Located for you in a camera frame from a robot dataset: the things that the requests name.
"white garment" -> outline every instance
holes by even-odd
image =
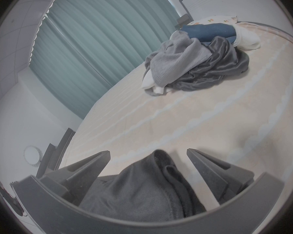
[[[234,47],[244,50],[258,49],[261,46],[261,39],[259,36],[244,27],[233,24],[236,30],[237,38],[233,43]]]
[[[148,88],[152,88],[153,92],[159,95],[162,95],[164,93],[165,88],[163,87],[159,87],[155,84],[155,81],[153,79],[152,76],[152,71],[151,69],[149,69],[149,71],[145,74],[144,79],[142,81],[142,85],[141,85],[142,89],[148,89]],[[172,91],[172,88],[166,88],[166,92],[170,92]]]

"pile of clothes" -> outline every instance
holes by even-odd
[[[209,88],[245,72],[249,57],[242,50],[259,47],[257,34],[238,25],[183,26],[146,57],[141,87],[152,96]]]
[[[155,150],[118,175],[98,177],[79,207],[115,219],[142,222],[182,219],[206,211],[163,150]]]

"beige bed sheet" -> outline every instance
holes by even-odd
[[[248,72],[209,89],[151,97],[140,88],[141,64],[96,102],[60,167],[109,150],[111,161],[101,175],[118,174],[163,149],[213,209],[218,203],[186,155],[194,148],[252,170],[255,178],[267,171],[282,179],[281,206],[293,188],[293,38],[265,26],[240,25],[261,38],[260,49],[247,51]]]

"bed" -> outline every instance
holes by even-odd
[[[261,48],[247,51],[248,72],[206,90],[152,97],[140,88],[145,67],[139,65],[94,104],[60,167],[109,150],[101,176],[113,175],[163,149],[210,210],[218,203],[186,155],[194,148],[252,170],[255,178],[267,171],[282,179],[281,205],[293,188],[293,38],[239,24],[261,38]]]

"curtain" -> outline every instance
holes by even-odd
[[[168,0],[55,0],[37,33],[30,68],[84,119],[99,98],[169,39],[177,18]]]

